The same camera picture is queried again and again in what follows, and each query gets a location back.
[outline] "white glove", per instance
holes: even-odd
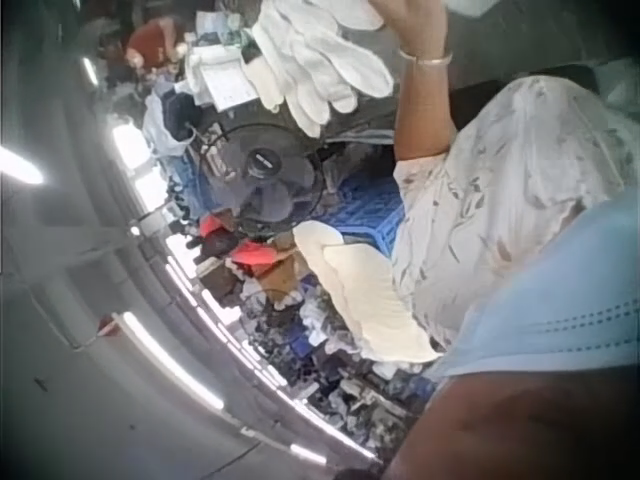
[[[350,18],[344,9],[336,10],[327,0],[313,3],[326,9],[302,0],[263,1],[251,30],[262,57],[245,65],[245,73],[266,108],[277,111],[286,100],[300,128],[317,138],[330,119],[329,104],[350,113],[357,107],[352,86],[382,98],[392,93],[393,78],[380,58],[339,36],[338,23]],[[359,26],[378,28],[381,22],[370,15],[375,12],[368,2],[357,3],[366,5],[363,18],[369,19]]]

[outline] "white paper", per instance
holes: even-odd
[[[199,67],[218,112],[250,102],[258,94],[245,76],[240,60]]]

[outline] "bracelet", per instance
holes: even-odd
[[[453,52],[450,52],[448,55],[442,58],[437,58],[435,60],[423,60],[421,58],[409,55],[408,53],[405,53],[402,50],[398,50],[398,51],[400,52],[400,56],[402,58],[406,60],[411,60],[416,65],[420,65],[423,67],[446,67],[451,63],[451,60],[453,60]]]

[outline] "white patterned dress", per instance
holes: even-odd
[[[442,345],[579,211],[638,184],[640,125],[567,80],[498,94],[447,155],[398,163],[396,289]]]

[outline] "blue crate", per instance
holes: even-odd
[[[404,219],[400,190],[393,178],[370,180],[356,174],[340,187],[341,203],[315,219],[343,235],[365,236],[391,256],[398,226]]]

